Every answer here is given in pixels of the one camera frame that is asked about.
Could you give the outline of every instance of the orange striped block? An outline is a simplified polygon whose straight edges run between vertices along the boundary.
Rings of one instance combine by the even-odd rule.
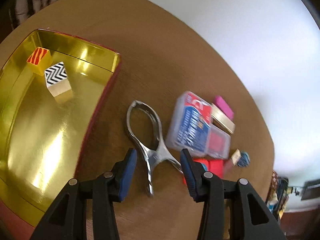
[[[44,71],[52,64],[50,51],[37,47],[27,59],[27,64],[33,73],[43,76]]]

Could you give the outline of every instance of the blue gripper pad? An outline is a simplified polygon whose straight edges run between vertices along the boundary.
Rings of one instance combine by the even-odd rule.
[[[132,176],[133,176],[133,172],[136,167],[136,163],[137,163],[137,151],[135,149],[133,149],[131,151],[129,161],[127,163],[127,166],[124,169],[123,176],[120,181],[120,189],[119,189],[119,194],[118,194],[120,201],[123,201],[124,198],[128,194],[131,180],[132,180]]]
[[[181,164],[181,168],[182,168],[184,177],[186,179],[189,194],[193,199],[195,199],[197,196],[196,180],[193,176],[193,173],[192,173],[190,164],[187,160],[187,157],[182,152],[180,153],[180,164]]]

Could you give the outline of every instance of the tray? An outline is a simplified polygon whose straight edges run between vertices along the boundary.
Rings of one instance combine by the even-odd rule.
[[[56,100],[26,60],[36,47],[63,61],[72,94]],[[92,122],[113,83],[120,55],[63,33],[35,30],[0,71],[0,199],[36,226],[73,178]]]

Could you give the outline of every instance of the red object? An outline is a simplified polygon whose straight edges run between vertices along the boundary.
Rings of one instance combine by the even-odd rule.
[[[223,161],[221,159],[215,159],[209,161],[209,171],[217,175],[220,179],[223,178]]]
[[[18,217],[0,200],[0,219],[13,239],[29,240],[34,227]]]
[[[202,163],[207,167],[207,171],[212,172],[213,174],[217,175],[220,179],[223,177],[223,160],[215,159],[208,161],[206,159],[193,159],[194,162]],[[182,181],[185,185],[186,179],[183,177]]]
[[[212,132],[209,139],[209,148],[214,152],[222,152],[225,144],[224,138]]]

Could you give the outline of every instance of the screw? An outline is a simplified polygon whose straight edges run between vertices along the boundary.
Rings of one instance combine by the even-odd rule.
[[[105,178],[111,178],[113,176],[113,173],[111,171],[106,171],[103,173],[103,177]]]
[[[75,185],[77,183],[78,183],[78,181],[76,179],[69,180],[69,185],[71,185],[71,186],[73,186],[73,185]]]
[[[248,184],[248,180],[247,180],[247,179],[244,179],[244,178],[239,179],[239,182],[240,182],[240,184],[242,184],[242,185],[247,185],[247,184]]]
[[[210,172],[210,171],[206,171],[206,172],[203,174],[203,176],[204,176],[205,178],[210,179],[210,178],[213,177],[213,174],[212,174],[212,172]]]

